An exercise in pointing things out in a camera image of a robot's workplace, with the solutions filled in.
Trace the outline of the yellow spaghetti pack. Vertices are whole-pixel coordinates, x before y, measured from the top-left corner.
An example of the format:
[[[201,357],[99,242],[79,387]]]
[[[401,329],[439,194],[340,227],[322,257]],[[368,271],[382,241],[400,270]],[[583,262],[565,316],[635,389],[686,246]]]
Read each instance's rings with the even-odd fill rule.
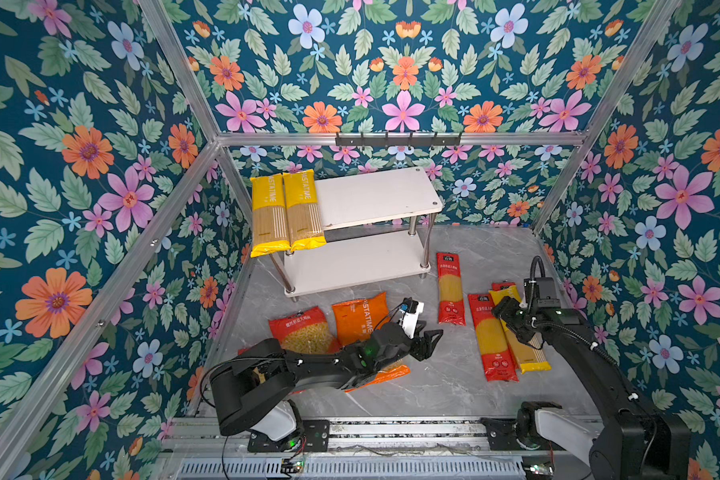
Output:
[[[283,176],[254,177],[252,183],[251,257],[261,257],[290,249]]]
[[[314,171],[283,176],[290,251],[312,250],[326,244]]]
[[[490,296],[495,306],[497,306],[504,298],[512,298],[518,303],[521,302],[517,286],[500,291],[493,291],[491,289]],[[504,320],[501,321],[501,324],[505,339],[508,342],[513,355],[516,368],[519,369],[522,374],[537,371],[549,371],[551,369],[551,365],[549,364],[538,339],[532,339],[530,345],[521,343],[517,336],[509,329],[508,324]]]

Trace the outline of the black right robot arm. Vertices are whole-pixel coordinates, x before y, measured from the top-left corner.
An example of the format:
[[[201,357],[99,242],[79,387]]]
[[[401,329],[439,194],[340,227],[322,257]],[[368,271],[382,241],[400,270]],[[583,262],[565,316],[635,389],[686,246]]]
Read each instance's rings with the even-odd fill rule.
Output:
[[[586,464],[594,479],[686,478],[691,443],[686,424],[638,392],[596,342],[584,315],[561,305],[551,278],[530,278],[524,288],[522,300],[508,289],[493,293],[493,315],[520,343],[539,338],[568,363],[602,426],[591,428],[554,402],[525,401],[517,415],[517,438],[563,448]]]

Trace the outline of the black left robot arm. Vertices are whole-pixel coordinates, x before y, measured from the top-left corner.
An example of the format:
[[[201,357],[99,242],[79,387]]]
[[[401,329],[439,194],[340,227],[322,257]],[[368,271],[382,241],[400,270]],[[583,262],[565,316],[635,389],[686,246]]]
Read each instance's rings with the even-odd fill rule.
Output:
[[[441,329],[419,324],[412,337],[396,323],[334,354],[303,354],[266,339],[209,373],[220,433],[251,430],[293,392],[315,388],[354,390],[373,381],[390,365],[411,356],[430,358],[442,338]]]

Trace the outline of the white two-tier shelf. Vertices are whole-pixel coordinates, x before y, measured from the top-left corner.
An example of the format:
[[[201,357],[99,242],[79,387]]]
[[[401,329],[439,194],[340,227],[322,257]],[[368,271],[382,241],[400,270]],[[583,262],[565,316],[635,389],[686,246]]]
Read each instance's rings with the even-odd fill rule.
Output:
[[[273,261],[286,297],[429,273],[431,232],[443,202],[424,168],[323,179],[315,186],[323,229],[340,237]]]

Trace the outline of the red spaghetti pack far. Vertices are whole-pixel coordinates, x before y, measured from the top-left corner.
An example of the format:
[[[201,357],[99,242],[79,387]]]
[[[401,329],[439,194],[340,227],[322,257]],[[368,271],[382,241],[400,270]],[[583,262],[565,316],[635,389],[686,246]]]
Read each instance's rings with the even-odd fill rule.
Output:
[[[457,254],[437,253],[438,322],[465,326],[465,308],[460,259]]]

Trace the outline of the red spaghetti pack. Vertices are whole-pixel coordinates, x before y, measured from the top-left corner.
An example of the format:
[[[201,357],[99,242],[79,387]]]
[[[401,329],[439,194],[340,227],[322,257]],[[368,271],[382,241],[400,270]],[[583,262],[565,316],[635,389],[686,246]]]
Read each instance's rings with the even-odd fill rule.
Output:
[[[457,254],[437,253],[438,322],[465,326],[465,308],[460,259]]]
[[[493,314],[491,296],[469,294],[468,302],[486,380],[517,381],[514,358],[501,321]]]
[[[493,291],[500,291],[500,290],[505,290],[505,289],[507,289],[507,288],[511,288],[511,287],[515,287],[515,286],[516,286],[516,284],[515,284],[514,282],[511,282],[511,281],[494,282],[494,283],[492,284],[492,290],[493,290]]]

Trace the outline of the orange macaroni bag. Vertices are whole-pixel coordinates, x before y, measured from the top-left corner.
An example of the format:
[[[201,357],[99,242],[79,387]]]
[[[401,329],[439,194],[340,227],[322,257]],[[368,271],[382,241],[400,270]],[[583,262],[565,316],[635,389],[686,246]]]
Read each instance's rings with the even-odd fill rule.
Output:
[[[411,370],[400,360],[389,367],[376,372],[365,361],[365,341],[371,334],[383,326],[400,326],[399,319],[387,306],[386,293],[382,292],[371,299],[356,299],[332,306],[336,320],[338,340],[343,350],[357,353],[359,366],[350,380],[341,383],[340,390],[351,392],[367,384],[380,384],[408,375]]]

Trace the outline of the red spaghetti pack right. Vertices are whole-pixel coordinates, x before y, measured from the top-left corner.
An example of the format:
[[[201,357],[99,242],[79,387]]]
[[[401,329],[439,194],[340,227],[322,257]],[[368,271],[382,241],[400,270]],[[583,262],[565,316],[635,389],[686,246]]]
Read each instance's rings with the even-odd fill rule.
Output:
[[[511,282],[511,281],[494,282],[494,283],[492,284],[492,290],[493,290],[493,291],[500,291],[500,290],[505,290],[505,289],[507,289],[507,288],[511,288],[511,287],[515,287],[515,286],[516,286],[516,284],[515,284],[514,282]]]

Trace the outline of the red spaghetti pack middle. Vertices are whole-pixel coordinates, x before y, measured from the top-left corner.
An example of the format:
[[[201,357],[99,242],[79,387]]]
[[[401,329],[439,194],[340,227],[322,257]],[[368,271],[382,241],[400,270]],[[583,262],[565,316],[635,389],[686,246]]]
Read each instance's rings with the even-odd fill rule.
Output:
[[[491,296],[469,294],[468,302],[486,380],[517,381],[514,358],[501,321],[493,314]]]

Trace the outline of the red macaroni bag front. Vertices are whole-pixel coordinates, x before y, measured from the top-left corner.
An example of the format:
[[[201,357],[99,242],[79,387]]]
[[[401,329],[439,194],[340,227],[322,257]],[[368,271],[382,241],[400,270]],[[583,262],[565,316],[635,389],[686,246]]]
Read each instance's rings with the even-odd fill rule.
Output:
[[[269,328],[285,350],[303,354],[333,354],[340,348],[319,307],[270,320]]]

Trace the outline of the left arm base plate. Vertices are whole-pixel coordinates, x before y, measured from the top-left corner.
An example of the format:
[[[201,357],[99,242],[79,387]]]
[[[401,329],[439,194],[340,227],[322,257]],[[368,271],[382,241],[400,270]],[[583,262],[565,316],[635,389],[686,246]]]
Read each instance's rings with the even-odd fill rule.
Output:
[[[328,420],[303,420],[282,440],[273,441],[264,434],[250,433],[249,453],[324,453],[328,450],[331,423]]]

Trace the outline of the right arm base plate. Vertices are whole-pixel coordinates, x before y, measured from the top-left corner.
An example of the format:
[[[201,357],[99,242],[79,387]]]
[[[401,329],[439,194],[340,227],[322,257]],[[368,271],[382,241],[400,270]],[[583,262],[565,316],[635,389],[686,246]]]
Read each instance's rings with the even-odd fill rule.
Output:
[[[515,419],[481,417],[479,422],[486,431],[487,442],[493,451],[563,451],[561,446],[546,439],[519,436]]]

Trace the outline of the black hook rail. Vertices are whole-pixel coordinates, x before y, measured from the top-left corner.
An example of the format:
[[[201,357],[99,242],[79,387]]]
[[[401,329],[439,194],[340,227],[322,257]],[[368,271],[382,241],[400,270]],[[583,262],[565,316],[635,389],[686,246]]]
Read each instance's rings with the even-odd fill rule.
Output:
[[[461,144],[462,135],[445,133],[409,132],[409,133],[341,133],[336,134],[336,146],[349,147],[392,147],[413,148],[449,147]]]

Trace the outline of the aluminium front rail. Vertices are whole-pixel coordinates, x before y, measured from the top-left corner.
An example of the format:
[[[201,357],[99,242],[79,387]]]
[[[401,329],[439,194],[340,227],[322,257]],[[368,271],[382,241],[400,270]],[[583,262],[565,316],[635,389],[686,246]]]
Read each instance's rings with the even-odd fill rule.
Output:
[[[546,439],[563,449],[575,439],[585,435],[594,438],[604,428],[602,420],[593,416],[571,416],[559,409],[546,409],[545,420],[555,428],[565,428],[566,432],[553,440],[531,434],[526,427],[516,429],[519,436],[533,439]],[[480,424],[481,417],[332,417],[304,418],[303,420],[328,420],[331,423],[328,450],[371,449],[386,453],[388,451],[424,451],[436,448],[454,448],[463,455],[473,452],[512,452],[522,454],[532,451],[510,450],[493,451],[487,442],[486,431]],[[250,431],[244,431],[229,437],[220,433],[214,418],[188,418],[174,421],[172,433],[163,440],[163,449],[177,452],[181,449],[200,451],[215,445],[231,446],[242,453],[249,453],[247,446]]]

